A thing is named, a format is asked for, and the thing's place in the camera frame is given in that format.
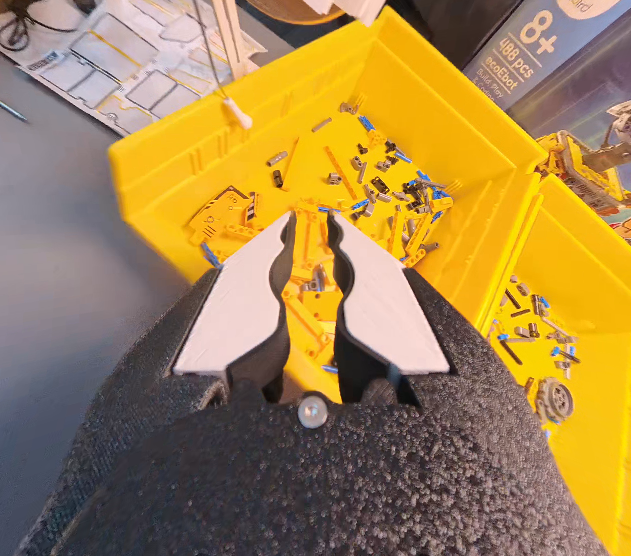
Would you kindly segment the blue toy kit box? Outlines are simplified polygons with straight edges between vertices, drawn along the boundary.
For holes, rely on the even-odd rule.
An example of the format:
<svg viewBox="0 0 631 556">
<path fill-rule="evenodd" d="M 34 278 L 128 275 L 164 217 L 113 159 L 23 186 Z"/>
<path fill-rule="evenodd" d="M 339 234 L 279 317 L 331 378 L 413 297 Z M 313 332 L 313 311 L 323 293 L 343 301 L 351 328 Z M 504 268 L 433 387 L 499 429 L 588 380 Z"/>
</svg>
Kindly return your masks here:
<svg viewBox="0 0 631 556">
<path fill-rule="evenodd" d="M 521 0 L 463 73 L 630 242 L 630 0 Z"/>
</svg>

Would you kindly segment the grey toy wheel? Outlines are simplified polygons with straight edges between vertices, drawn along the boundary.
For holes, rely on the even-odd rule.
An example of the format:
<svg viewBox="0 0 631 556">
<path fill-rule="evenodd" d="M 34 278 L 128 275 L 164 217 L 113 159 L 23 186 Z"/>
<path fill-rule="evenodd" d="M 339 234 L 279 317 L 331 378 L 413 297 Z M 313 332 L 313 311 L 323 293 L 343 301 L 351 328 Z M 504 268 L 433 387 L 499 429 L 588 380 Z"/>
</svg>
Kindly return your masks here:
<svg viewBox="0 0 631 556">
<path fill-rule="evenodd" d="M 543 427 L 548 422 L 561 424 L 574 411 L 574 400 L 570 389 L 554 377 L 540 380 L 534 400 L 536 414 Z"/>
</svg>

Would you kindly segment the scatter of grey blue pieces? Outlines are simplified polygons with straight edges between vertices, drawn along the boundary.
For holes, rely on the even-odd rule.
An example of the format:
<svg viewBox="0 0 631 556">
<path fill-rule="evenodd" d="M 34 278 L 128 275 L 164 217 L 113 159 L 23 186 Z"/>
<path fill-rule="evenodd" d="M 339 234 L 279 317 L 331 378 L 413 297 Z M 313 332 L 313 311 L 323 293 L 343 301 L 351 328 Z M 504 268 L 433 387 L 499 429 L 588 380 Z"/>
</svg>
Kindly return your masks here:
<svg viewBox="0 0 631 556">
<path fill-rule="evenodd" d="M 532 281 L 518 274 L 509 275 L 486 339 L 522 386 L 548 377 L 569 381 L 580 364 L 578 336 Z"/>
</svg>

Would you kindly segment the yellow storage bin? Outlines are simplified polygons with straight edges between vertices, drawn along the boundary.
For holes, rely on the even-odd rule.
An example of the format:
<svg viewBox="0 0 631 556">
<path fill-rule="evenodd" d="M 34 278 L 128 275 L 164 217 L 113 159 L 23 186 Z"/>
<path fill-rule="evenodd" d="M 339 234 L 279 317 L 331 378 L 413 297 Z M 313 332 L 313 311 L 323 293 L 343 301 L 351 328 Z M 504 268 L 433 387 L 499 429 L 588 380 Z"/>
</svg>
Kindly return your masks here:
<svg viewBox="0 0 631 556">
<path fill-rule="evenodd" d="M 572 416 L 540 425 L 538 385 L 522 386 L 576 503 L 611 555 L 630 554 L 630 246 L 554 177 L 544 179 L 518 233 L 509 275 L 532 281 L 578 336 Z"/>
<path fill-rule="evenodd" d="M 238 126 L 212 95 L 110 147 L 122 220 L 190 283 L 211 264 L 187 224 L 217 191 L 265 189 L 266 162 L 331 118 L 365 116 L 453 206 L 414 269 L 479 332 L 532 212 L 542 154 L 525 132 L 391 10 L 354 22 L 228 86 L 250 115 Z M 335 374 L 292 342 L 285 371 L 341 402 Z"/>
</svg>

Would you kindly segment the grey desk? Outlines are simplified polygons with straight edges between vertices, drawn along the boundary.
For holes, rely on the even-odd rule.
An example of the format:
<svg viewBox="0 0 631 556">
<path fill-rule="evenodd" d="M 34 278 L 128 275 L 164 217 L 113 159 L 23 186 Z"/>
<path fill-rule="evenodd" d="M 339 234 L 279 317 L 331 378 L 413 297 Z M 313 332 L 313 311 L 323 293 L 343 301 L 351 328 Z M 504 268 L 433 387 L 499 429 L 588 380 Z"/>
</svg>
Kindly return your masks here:
<svg viewBox="0 0 631 556">
<path fill-rule="evenodd" d="M 1 56 L 1 554 L 41 513 L 94 394 L 188 288 L 120 218 L 113 131 Z"/>
</svg>

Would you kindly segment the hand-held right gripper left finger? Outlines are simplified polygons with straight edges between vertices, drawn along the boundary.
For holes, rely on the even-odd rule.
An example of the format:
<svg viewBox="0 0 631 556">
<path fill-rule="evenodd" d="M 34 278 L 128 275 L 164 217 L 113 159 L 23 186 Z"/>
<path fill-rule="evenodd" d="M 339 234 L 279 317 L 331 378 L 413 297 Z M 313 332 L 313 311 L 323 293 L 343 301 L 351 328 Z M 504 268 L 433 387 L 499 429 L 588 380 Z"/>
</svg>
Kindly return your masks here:
<svg viewBox="0 0 631 556">
<path fill-rule="evenodd" d="M 293 269 L 296 213 L 287 212 L 213 271 L 215 279 L 175 356 L 175 376 L 251 382 L 270 403 L 283 395 L 290 354 L 282 293 Z"/>
</svg>

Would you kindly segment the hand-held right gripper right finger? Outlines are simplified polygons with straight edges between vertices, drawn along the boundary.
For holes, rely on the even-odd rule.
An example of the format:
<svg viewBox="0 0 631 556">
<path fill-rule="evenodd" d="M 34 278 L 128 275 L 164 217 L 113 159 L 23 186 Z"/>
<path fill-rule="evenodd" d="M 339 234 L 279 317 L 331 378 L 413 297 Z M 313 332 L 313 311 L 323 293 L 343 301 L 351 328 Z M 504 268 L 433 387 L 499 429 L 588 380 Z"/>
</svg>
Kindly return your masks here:
<svg viewBox="0 0 631 556">
<path fill-rule="evenodd" d="M 409 380 L 448 374 L 451 363 L 414 292 L 411 270 L 340 214 L 327 215 L 327 231 L 342 292 L 334 342 L 342 402 L 360 402 L 372 382 L 383 380 L 396 398 L 414 403 Z"/>
</svg>

